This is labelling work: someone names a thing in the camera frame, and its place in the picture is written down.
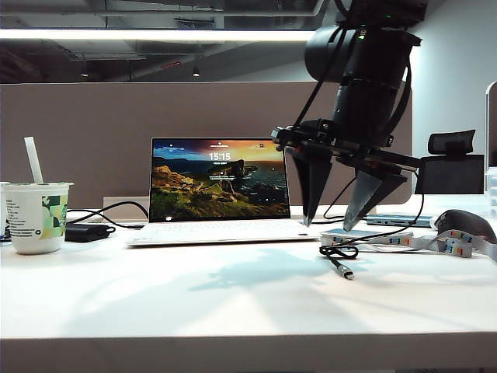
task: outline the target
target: ceiling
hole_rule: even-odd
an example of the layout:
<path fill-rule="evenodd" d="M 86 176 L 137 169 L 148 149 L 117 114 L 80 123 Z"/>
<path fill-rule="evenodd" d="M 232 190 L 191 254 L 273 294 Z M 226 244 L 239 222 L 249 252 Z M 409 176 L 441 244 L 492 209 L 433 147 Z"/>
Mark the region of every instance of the ceiling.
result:
<path fill-rule="evenodd" d="M 3 0 L 2 28 L 316 30 L 330 0 Z M 3 40 L 0 82 L 200 81 L 302 59 L 303 43 Z"/>

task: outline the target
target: drinking straw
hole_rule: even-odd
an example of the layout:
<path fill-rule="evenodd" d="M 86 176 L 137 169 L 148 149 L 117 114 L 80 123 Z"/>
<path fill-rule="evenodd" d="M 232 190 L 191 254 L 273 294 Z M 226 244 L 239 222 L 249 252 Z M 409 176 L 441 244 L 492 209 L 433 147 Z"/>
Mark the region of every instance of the drinking straw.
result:
<path fill-rule="evenodd" d="M 41 184 L 43 183 L 43 177 L 41 176 L 40 161 L 38 160 L 38 154 L 36 153 L 34 138 L 24 138 L 24 142 L 26 143 L 26 150 L 28 151 L 28 158 L 30 159 L 31 172 L 33 173 L 34 182 Z"/>

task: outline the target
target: white laptop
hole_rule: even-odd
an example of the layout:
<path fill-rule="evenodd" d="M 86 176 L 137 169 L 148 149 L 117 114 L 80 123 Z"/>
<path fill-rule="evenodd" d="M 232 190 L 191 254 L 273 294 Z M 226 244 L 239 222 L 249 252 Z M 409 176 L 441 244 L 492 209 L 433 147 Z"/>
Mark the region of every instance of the white laptop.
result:
<path fill-rule="evenodd" d="M 149 223 L 130 246 L 316 239 L 290 218 L 268 138 L 153 138 Z"/>

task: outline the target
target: fluorescent light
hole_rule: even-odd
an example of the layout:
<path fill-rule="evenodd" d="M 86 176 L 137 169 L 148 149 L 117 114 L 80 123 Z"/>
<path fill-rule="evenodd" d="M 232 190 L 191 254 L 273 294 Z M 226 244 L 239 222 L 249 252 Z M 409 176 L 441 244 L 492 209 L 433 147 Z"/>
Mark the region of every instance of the fluorescent light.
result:
<path fill-rule="evenodd" d="M 307 41 L 314 31 L 0 29 L 1 39 Z"/>

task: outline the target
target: gray partition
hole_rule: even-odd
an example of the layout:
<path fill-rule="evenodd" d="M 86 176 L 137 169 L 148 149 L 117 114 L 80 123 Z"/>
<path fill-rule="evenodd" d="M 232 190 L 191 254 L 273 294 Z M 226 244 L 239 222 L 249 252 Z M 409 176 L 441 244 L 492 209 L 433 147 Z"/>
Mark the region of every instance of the gray partition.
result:
<path fill-rule="evenodd" d="M 148 194 L 152 137 L 270 136 L 293 124 L 315 82 L 78 83 L 0 85 L 1 180 L 31 181 L 23 137 L 34 136 L 46 181 L 72 181 L 70 207 L 103 196 Z M 321 89 L 307 118 L 330 117 L 337 85 Z M 390 150 L 412 153 L 412 105 Z M 290 201 L 301 204 L 294 166 Z M 335 163 L 322 204 L 353 178 Z M 349 192 L 340 199 L 346 204 Z M 405 202 L 407 182 L 388 203 Z"/>

